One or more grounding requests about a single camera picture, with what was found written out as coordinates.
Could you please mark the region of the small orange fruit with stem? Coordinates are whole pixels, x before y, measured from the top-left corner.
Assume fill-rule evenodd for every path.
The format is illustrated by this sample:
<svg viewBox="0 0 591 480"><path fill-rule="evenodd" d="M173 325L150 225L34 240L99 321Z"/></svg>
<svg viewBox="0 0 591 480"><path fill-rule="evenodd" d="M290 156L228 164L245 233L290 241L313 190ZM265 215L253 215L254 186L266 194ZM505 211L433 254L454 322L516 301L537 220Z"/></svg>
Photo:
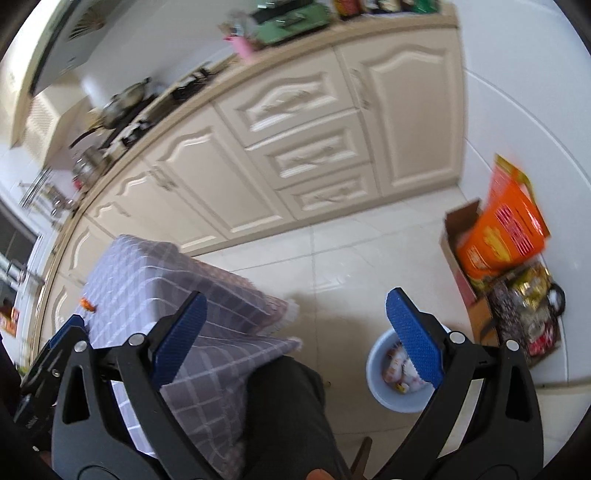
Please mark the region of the small orange fruit with stem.
<svg viewBox="0 0 591 480"><path fill-rule="evenodd" d="M88 299L86 298L81 298L79 300L79 305L88 312L95 312L96 311L96 306L93 305Z"/></svg>

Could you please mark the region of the blue plastic trash bin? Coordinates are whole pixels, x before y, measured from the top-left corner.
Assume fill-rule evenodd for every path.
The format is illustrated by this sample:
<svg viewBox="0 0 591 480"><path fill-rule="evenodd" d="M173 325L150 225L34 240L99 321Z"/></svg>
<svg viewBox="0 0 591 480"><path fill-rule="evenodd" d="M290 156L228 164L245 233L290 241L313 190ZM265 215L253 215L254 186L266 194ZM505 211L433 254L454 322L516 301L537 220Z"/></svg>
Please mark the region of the blue plastic trash bin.
<svg viewBox="0 0 591 480"><path fill-rule="evenodd" d="M401 393L383 379L383 371L389 364L387 351L398 340L398 334L390 328L374 343L366 362L367 386L383 407L399 413L421 413L435 392L432 384L427 383L414 392Z"/></svg>

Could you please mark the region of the cream kitchen base cabinets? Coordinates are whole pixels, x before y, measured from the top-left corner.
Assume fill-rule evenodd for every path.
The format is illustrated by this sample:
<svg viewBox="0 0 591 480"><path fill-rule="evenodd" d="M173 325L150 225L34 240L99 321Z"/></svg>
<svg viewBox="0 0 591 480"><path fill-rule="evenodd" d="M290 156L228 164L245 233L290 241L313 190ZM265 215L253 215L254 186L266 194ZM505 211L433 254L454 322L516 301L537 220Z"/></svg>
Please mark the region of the cream kitchen base cabinets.
<svg viewBox="0 0 591 480"><path fill-rule="evenodd" d="M456 9L341 23L238 65L159 120L82 196L46 268L36 340L122 234L200 255L459 181Z"/></svg>

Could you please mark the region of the foil snack bags pile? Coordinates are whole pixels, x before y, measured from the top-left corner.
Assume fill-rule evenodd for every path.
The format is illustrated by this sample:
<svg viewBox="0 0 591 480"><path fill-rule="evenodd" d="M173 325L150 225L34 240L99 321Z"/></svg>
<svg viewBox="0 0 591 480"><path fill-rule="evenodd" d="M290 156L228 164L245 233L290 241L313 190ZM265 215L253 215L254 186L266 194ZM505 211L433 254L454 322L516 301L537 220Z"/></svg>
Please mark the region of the foil snack bags pile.
<svg viewBox="0 0 591 480"><path fill-rule="evenodd" d="M566 295L542 262L508 272L491 287L487 300L499 340L515 340L530 368L560 346Z"/></svg>

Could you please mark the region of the purple checked tablecloth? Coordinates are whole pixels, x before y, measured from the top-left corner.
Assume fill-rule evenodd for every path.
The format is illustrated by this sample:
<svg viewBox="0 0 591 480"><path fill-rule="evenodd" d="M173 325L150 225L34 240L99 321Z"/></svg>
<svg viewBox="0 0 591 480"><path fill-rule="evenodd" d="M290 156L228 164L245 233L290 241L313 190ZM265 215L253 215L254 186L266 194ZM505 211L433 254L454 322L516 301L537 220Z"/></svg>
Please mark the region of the purple checked tablecloth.
<svg viewBox="0 0 591 480"><path fill-rule="evenodd" d="M172 318L152 383L204 459L235 479L243 465L246 380L301 349L301 339L276 336L299 310L171 243L121 235L89 274L75 312L95 348L120 346Z"/></svg>

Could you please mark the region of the black trouser leg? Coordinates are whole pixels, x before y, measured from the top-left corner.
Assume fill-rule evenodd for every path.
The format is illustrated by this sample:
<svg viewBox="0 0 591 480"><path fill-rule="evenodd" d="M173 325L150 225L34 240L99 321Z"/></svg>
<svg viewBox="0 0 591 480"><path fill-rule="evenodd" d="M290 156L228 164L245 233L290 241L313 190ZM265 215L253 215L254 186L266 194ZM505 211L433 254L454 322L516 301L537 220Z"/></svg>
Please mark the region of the black trouser leg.
<svg viewBox="0 0 591 480"><path fill-rule="evenodd" d="M281 356L246 384L242 479L349 479L325 416L325 388L316 371Z"/></svg>

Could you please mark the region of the orange paper gift bag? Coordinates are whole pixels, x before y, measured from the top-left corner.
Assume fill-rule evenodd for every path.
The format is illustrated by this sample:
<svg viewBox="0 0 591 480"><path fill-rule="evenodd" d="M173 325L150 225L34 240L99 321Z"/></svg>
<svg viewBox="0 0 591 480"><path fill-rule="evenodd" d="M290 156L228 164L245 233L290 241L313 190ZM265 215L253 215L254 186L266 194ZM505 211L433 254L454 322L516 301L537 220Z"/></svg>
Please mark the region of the orange paper gift bag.
<svg viewBox="0 0 591 480"><path fill-rule="evenodd" d="M507 271L541 253L550 236L529 178L498 155L485 208L456 247L470 283L485 290Z"/></svg>

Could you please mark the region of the black gas stove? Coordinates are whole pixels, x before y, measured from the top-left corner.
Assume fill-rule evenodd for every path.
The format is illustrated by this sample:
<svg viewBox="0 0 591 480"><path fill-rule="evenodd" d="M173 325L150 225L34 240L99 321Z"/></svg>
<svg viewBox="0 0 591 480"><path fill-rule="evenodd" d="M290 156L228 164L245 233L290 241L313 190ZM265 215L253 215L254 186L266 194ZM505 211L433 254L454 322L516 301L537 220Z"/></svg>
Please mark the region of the black gas stove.
<svg viewBox="0 0 591 480"><path fill-rule="evenodd" d="M107 149L113 146L130 148L176 108L204 90L219 72L221 72L219 69L205 63L160 95L150 96L143 102L139 111L132 113L131 118L125 120L122 127L107 137L100 148Z"/></svg>

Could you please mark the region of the steel range hood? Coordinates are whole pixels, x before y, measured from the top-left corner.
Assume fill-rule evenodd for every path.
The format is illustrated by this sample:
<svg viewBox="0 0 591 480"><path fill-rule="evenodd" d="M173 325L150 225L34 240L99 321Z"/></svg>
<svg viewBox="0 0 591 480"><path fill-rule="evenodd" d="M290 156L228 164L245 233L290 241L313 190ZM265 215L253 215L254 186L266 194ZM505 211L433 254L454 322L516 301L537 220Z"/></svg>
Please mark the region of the steel range hood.
<svg viewBox="0 0 591 480"><path fill-rule="evenodd" d="M51 35L32 79L39 94L61 76L84 64L133 1L67 1L50 27Z"/></svg>

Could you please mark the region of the pink utensil holder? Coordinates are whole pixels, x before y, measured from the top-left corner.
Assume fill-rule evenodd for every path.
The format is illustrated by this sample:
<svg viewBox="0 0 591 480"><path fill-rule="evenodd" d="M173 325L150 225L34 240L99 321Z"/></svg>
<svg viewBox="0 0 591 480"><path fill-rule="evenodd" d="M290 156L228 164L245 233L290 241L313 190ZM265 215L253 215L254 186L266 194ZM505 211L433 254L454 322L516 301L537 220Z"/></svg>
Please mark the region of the pink utensil holder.
<svg viewBox="0 0 591 480"><path fill-rule="evenodd" d="M235 54L238 58L246 64L252 63L256 51L253 49L252 43L249 39L239 35L228 35L224 37L224 40L228 42L235 50Z"/></svg>

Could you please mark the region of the green electric cooker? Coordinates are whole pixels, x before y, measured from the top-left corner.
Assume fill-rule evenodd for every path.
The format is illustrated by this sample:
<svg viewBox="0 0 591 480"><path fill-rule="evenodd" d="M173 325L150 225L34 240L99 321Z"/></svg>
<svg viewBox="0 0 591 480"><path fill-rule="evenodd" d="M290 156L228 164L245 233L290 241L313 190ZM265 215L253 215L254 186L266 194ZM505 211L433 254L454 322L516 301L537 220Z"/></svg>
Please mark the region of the green electric cooker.
<svg viewBox="0 0 591 480"><path fill-rule="evenodd" d="M332 12L314 0L264 1L250 13L256 39L273 46L331 24Z"/></svg>

